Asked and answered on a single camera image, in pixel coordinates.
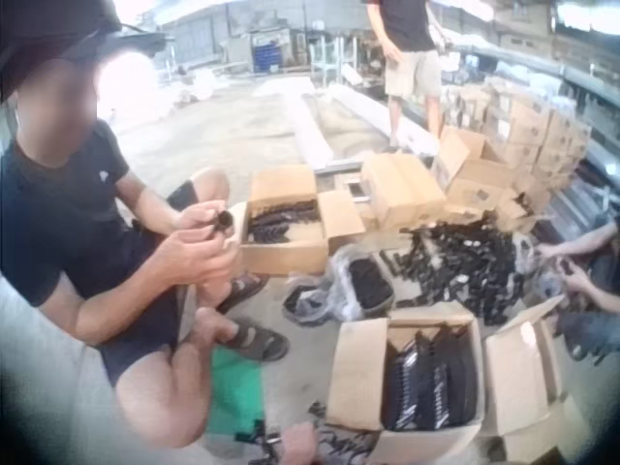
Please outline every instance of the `hand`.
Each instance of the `hand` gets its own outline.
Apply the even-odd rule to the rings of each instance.
[[[317,457],[319,439],[312,423],[296,424],[282,433],[282,465],[310,465]]]
[[[563,273],[562,278],[566,283],[569,291],[576,293],[588,293],[588,290],[592,287],[592,281],[590,277],[583,270],[583,268],[577,266],[571,261],[568,261],[571,274]]]
[[[381,47],[384,50],[386,59],[393,60],[396,63],[402,63],[405,60],[403,52],[390,39],[385,39],[381,42]]]
[[[224,201],[203,201],[190,205],[179,213],[174,221],[174,229],[183,231],[203,228],[224,209]]]
[[[536,250],[546,260],[560,255],[557,246],[551,244],[540,244]]]
[[[239,246],[226,241],[212,226],[173,232],[155,250],[148,264],[167,287],[227,280],[233,275]]]

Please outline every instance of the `man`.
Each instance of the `man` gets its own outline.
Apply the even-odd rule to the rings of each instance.
[[[541,244],[538,248],[547,259],[561,256],[581,256],[602,252],[618,235],[620,218],[616,218],[582,237],[559,245]],[[620,313],[620,275],[617,257],[609,250],[600,254],[592,263],[591,276],[579,266],[570,263],[570,274],[564,276],[571,291],[587,295],[599,308],[607,312]]]
[[[386,56],[386,93],[389,95],[388,152],[398,150],[398,124],[403,99],[426,98],[428,131],[439,138],[442,70],[430,37],[429,22],[444,42],[449,41],[426,0],[367,0],[368,17]]]
[[[86,21],[79,14],[92,15],[101,25],[101,13],[82,9],[97,2],[73,3],[68,20],[80,26]],[[7,24],[46,24],[19,17],[15,5],[22,2],[3,12],[14,15]],[[57,0],[36,6],[36,18],[65,11]],[[283,336],[214,310],[223,313],[264,285],[253,276],[232,280],[238,246],[230,232],[209,226],[225,207],[227,179],[204,170],[169,202],[160,199],[96,120],[98,42],[90,39],[97,34],[12,41],[2,27],[0,91],[14,101],[19,123],[1,161],[2,274],[53,323],[100,350],[120,407],[142,437],[187,446],[204,431],[214,345],[258,361],[288,350]],[[115,198],[138,226],[127,226]],[[179,342],[177,291],[186,285],[199,286],[201,308]]]

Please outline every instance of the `green cloth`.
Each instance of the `green cloth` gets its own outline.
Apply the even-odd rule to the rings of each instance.
[[[261,367],[233,351],[216,348],[211,360],[211,408],[207,433],[251,434],[264,419]]]

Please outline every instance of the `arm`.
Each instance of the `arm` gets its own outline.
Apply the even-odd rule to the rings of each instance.
[[[614,221],[570,242],[559,245],[541,244],[539,251],[546,258],[589,254],[603,248],[617,234],[618,226]]]
[[[180,213],[131,171],[118,180],[116,193],[147,229],[163,235],[170,235],[176,230]]]
[[[394,61],[401,62],[403,60],[402,51],[400,51],[394,42],[392,42],[388,37],[386,27],[384,26],[384,19],[381,17],[380,3],[377,0],[371,0],[367,6],[367,12],[372,30],[375,31],[386,58],[391,58]]]
[[[428,15],[428,24],[435,28],[435,30],[439,33],[439,35],[442,37],[444,42],[448,42],[449,38],[448,36],[446,36],[446,33],[444,32],[444,28],[437,20],[437,17],[435,17],[433,10],[430,8],[430,5],[428,5],[428,1],[426,2],[426,14]]]
[[[610,294],[590,280],[586,272],[570,262],[571,274],[564,275],[564,282],[570,291],[586,294],[602,310],[610,313],[620,313],[620,296]]]
[[[147,229],[162,235],[203,227],[224,209],[222,201],[205,201],[178,212],[131,171],[116,182],[116,194]]]
[[[225,238],[219,233],[209,240],[212,231],[175,232],[124,283],[88,299],[81,298],[61,273],[41,310],[76,339],[101,344],[126,329],[171,286],[221,280],[232,273],[238,248],[224,248]]]

